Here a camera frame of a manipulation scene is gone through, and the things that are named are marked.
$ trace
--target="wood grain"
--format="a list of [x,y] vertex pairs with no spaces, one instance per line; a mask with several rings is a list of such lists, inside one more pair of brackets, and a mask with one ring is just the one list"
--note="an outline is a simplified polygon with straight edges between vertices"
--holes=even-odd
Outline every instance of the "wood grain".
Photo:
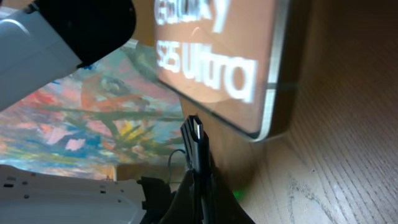
[[256,223],[398,223],[398,9],[314,2],[299,94],[281,138],[248,143],[198,113]]

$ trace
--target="phone screen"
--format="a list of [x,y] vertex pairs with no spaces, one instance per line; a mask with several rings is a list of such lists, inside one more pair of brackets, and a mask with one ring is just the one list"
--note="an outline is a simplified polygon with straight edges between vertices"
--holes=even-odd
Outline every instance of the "phone screen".
[[276,0],[155,0],[159,79],[240,131],[267,108]]

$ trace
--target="painting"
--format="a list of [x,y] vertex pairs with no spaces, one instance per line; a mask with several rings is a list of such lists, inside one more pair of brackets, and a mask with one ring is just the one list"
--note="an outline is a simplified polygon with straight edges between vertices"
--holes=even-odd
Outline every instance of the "painting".
[[89,179],[113,179],[118,164],[167,168],[183,114],[155,65],[152,47],[122,47],[2,111],[0,164]]

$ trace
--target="phone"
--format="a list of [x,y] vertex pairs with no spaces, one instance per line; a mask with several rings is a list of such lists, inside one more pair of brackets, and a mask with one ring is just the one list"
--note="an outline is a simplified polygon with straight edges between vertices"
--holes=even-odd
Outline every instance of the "phone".
[[310,0],[155,0],[159,80],[252,141],[289,126]]

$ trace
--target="cable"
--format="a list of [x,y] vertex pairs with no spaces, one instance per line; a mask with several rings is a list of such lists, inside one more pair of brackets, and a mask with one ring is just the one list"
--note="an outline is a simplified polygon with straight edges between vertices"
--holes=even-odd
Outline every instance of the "cable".
[[170,154],[169,161],[167,163],[167,166],[169,167],[169,180],[167,181],[167,184],[171,184],[171,180],[172,180],[172,156],[173,156],[173,154],[175,152],[182,152],[182,153],[184,153],[184,156],[185,156],[185,151],[182,150],[182,149],[176,149]]

